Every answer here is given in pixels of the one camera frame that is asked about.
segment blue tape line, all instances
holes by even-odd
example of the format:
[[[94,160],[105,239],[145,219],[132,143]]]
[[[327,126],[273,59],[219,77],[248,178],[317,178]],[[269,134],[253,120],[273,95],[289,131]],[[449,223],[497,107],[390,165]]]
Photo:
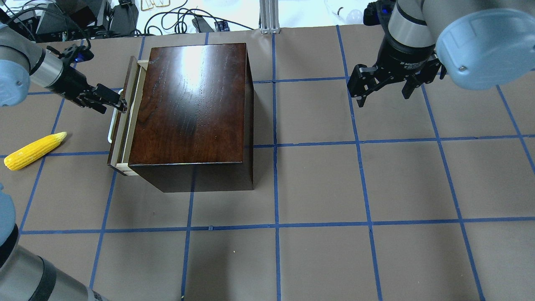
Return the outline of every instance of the blue tape line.
[[[442,147],[442,141],[440,139],[440,135],[439,135],[439,132],[438,132],[437,124],[436,124],[434,116],[433,116],[433,111],[431,110],[431,104],[429,102],[429,98],[427,97],[427,92],[425,90],[425,85],[422,85],[422,93],[424,94],[425,105],[427,106],[427,111],[429,112],[429,117],[431,118],[431,124],[433,125],[433,131],[435,132],[435,136],[437,137],[437,144],[438,144],[438,147],[439,147],[439,150],[440,150],[440,156],[442,157],[442,163],[444,164],[444,170],[446,171],[446,177],[448,178],[449,189],[451,190],[453,203],[455,205],[455,210],[457,211],[457,217],[458,217],[459,223],[461,225],[461,231],[462,231],[462,234],[463,234],[464,244],[466,246],[466,250],[467,250],[467,254],[468,254],[468,260],[470,261],[470,266],[472,268],[473,277],[474,277],[474,280],[476,282],[476,288],[477,288],[477,292],[479,294],[479,299],[481,301],[484,301],[485,300],[485,296],[483,295],[483,290],[481,288],[481,283],[479,281],[479,275],[477,273],[476,264],[475,264],[474,259],[473,259],[473,254],[472,254],[472,249],[470,247],[470,242],[468,241],[468,235],[467,235],[467,232],[466,232],[466,228],[464,227],[463,216],[461,214],[461,209],[459,207],[457,194],[455,192],[455,187],[453,186],[453,180],[452,180],[451,173],[449,172],[448,162],[446,160],[446,154],[444,153],[444,148]]]
[[[73,153],[50,153],[47,157],[61,157],[61,156],[92,156],[92,155],[109,155],[108,150],[102,152],[73,152]]]
[[[271,79],[273,81],[275,81],[275,79],[277,78],[277,74],[276,74],[276,51],[275,51],[275,35],[274,34],[271,34],[271,70],[272,70],[272,77]]]
[[[192,187],[189,193],[189,208],[188,208],[188,223],[186,228],[186,242],[184,245],[184,263],[182,264],[182,287],[180,288],[181,296],[186,295],[186,276],[188,273],[188,257],[189,257],[189,239],[192,229],[192,215],[193,215],[193,199],[195,194],[195,181],[197,177],[196,168],[193,169]]]
[[[463,219],[465,223],[487,223],[487,222],[524,222],[535,221],[535,216],[519,216],[519,217],[484,217],[478,219]]]
[[[115,188],[115,180],[117,178],[117,172],[113,171],[111,177],[110,192],[108,193],[108,200],[106,202],[106,209],[104,210],[104,217],[102,218],[102,226],[100,229],[100,235],[98,236],[97,251],[95,254],[95,261],[93,262],[93,270],[91,271],[91,280],[89,281],[89,287],[92,289],[95,284],[95,276],[97,274],[98,260],[100,258],[100,252],[102,248],[102,240],[104,239],[104,233],[106,230],[106,223],[108,222],[108,214],[110,212],[111,198],[113,196],[113,189]]]
[[[332,142],[302,142],[302,143],[281,143],[277,147],[292,147],[292,146],[319,146],[319,145],[353,145],[355,141],[332,141]]]
[[[132,229],[105,229],[105,233],[146,233],[146,232],[179,232],[187,231],[188,227],[165,228],[132,228]]]
[[[336,33],[338,34],[338,43],[340,44],[340,51],[342,53],[344,79],[347,79],[349,72],[347,72],[346,53],[343,50],[342,34],[340,33],[340,26],[338,25],[336,25]]]
[[[327,223],[284,223],[280,228],[318,228],[318,227],[353,227],[367,226],[368,222],[327,222]]]
[[[141,60],[141,55],[143,54],[143,47],[145,46],[145,36],[141,39],[141,47],[139,49],[139,55],[137,56],[137,60]]]
[[[344,76],[339,77],[317,77],[317,78],[294,78],[294,79],[277,79],[275,82],[296,82],[296,81],[320,81],[320,80],[340,80],[346,79]]]
[[[450,220],[409,220],[409,221],[377,221],[373,225],[425,225],[425,224],[453,224],[459,223],[458,219]]]
[[[340,26],[336,25],[336,31],[338,34],[338,42],[340,43],[340,51],[342,53],[342,60],[343,60],[343,70],[344,70],[344,74],[346,76],[346,82],[347,82],[348,72],[347,72],[347,66],[346,66],[346,54],[343,50],[343,42],[342,42],[342,35],[340,33]],[[358,138],[357,125],[355,122],[353,100],[351,99],[349,90],[346,89],[346,92],[347,92],[347,98],[349,101],[349,111],[351,113],[351,124],[353,126],[353,135],[355,136],[355,145],[357,148],[358,169],[361,174],[362,192],[364,195],[364,206],[366,208],[366,221],[368,223],[368,229],[369,229],[368,233],[370,236],[370,248],[371,248],[372,261],[373,261],[373,272],[375,274],[375,284],[377,287],[377,298],[379,299],[379,301],[383,301],[383,292],[381,290],[381,280],[379,278],[379,266],[377,264],[377,252],[375,249],[375,238],[373,236],[373,223],[372,223],[371,212],[370,212],[370,204],[368,200],[368,189],[366,188],[366,177],[364,175],[364,167],[362,164],[361,145],[360,145],[360,140]]]
[[[28,95],[44,95],[44,94],[54,94],[54,92],[52,91],[28,92]]]
[[[51,134],[54,134],[54,132],[56,131],[56,126],[58,126],[59,116],[62,113],[64,103],[65,103],[65,98],[62,98],[61,103],[59,103],[59,109],[58,109],[58,113],[56,114],[56,119],[54,120],[54,125],[52,126],[52,131],[50,132]]]
[[[257,144],[254,148],[270,148],[273,147],[273,144]]]
[[[488,222],[523,222],[535,221],[535,216],[511,216],[511,217],[477,217],[463,219],[464,223],[488,223]],[[373,221],[373,225],[426,225],[426,224],[454,224],[460,223],[459,219],[446,220],[397,220],[397,221]],[[228,226],[196,226],[196,227],[163,227],[163,228],[125,228],[104,229],[105,233],[146,233],[146,232],[181,232],[187,231],[229,231],[250,229],[273,229],[273,228],[319,228],[319,227],[367,227],[368,222],[326,222],[326,223],[282,223],[282,224],[249,224]],[[46,234],[85,234],[100,233],[100,229],[72,229],[72,230],[23,230],[22,235],[46,235]]]
[[[401,142],[426,142],[436,141],[436,138],[413,138],[413,139],[379,139],[379,140],[363,140],[360,144],[378,144],[378,143],[401,143]]]
[[[273,88],[273,193],[274,193],[274,205],[275,205],[275,224],[279,223],[279,176],[277,172],[277,97],[276,97],[276,84],[272,83]]]
[[[26,210],[24,211],[24,215],[22,216],[22,221],[20,222],[19,231],[22,232],[24,230],[24,225],[26,224],[26,219],[28,218],[28,213],[30,212],[30,207],[32,206],[33,198],[35,196],[35,190],[37,189],[37,185],[39,183],[39,178],[41,178],[41,173],[43,171],[43,165],[47,158],[44,157],[41,160],[41,165],[39,165],[39,171],[37,172],[37,176],[35,177],[34,186],[32,188],[32,192],[30,193],[30,199],[28,199],[28,204],[26,205]]]
[[[511,108],[509,107],[509,104],[507,103],[505,95],[503,94],[500,86],[496,85],[496,89],[498,89],[498,93],[500,93],[500,97],[502,98],[503,105],[505,106],[505,109],[507,110],[507,114],[509,114],[509,118],[511,118],[511,122],[513,123],[513,126],[515,127],[516,134],[518,135],[517,138],[520,139],[520,143],[522,144],[522,147],[524,148],[524,152],[526,153],[526,156],[528,157],[531,170],[535,174],[535,164],[533,163],[533,158],[531,157],[530,150],[528,149],[528,146],[526,145],[526,141],[524,141],[524,137],[522,136],[522,133],[520,132],[520,128],[518,127],[518,124],[516,123],[515,117],[513,116],[513,112],[511,111]]]
[[[275,262],[276,262],[276,278],[277,278],[277,301],[282,300],[282,289],[280,281],[280,233],[279,233],[279,176],[277,171],[277,52],[275,45],[275,34],[271,34],[271,67],[272,67],[272,96],[273,96],[273,196],[274,196],[274,210],[275,210]]]
[[[270,228],[275,228],[275,224],[212,226],[212,231],[244,230],[244,229],[270,229]]]
[[[100,229],[80,229],[80,230],[28,230],[21,231],[21,235],[41,235],[41,234],[87,234],[100,233]]]
[[[277,275],[277,301],[282,300],[282,289],[280,281],[280,229],[275,228],[275,262],[276,265],[276,275]]]
[[[442,141],[460,141],[460,140],[490,140],[490,139],[514,139],[518,138],[515,135],[503,135],[503,136],[482,136],[482,137],[451,137],[440,138]]]

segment wooden box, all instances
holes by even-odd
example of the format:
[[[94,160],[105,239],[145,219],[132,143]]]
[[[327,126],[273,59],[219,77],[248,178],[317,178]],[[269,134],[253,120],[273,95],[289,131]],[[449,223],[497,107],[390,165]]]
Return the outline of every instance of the wooden box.
[[[163,192],[253,189],[253,81],[244,43],[131,59],[108,165]]]

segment metal frame post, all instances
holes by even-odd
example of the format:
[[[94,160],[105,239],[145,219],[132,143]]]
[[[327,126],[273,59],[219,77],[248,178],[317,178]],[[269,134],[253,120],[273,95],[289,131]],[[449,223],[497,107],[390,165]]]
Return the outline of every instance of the metal frame post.
[[[279,0],[260,0],[260,31],[279,33]]]

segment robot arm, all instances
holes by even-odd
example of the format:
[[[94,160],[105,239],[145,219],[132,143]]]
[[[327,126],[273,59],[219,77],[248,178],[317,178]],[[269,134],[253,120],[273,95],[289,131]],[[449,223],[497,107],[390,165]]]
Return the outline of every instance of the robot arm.
[[[73,45],[61,54],[54,48],[48,49],[59,57],[0,23],[0,106],[22,102],[31,80],[81,107],[90,107],[102,114],[106,112],[104,105],[126,111],[126,101],[119,94],[101,84],[89,85],[86,77],[71,67],[74,62],[93,58],[87,47]]]
[[[408,99],[439,70],[465,89],[488,89],[535,67],[535,2],[526,0],[379,0],[365,25],[385,37],[372,67],[356,65],[348,89],[359,107],[385,85],[405,81]]]

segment yellow corn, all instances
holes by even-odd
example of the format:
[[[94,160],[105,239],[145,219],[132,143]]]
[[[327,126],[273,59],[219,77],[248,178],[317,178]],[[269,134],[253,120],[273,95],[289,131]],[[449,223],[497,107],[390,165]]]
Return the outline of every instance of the yellow corn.
[[[67,132],[48,135],[19,149],[4,159],[4,164],[11,170],[19,170],[48,154],[65,139]]]

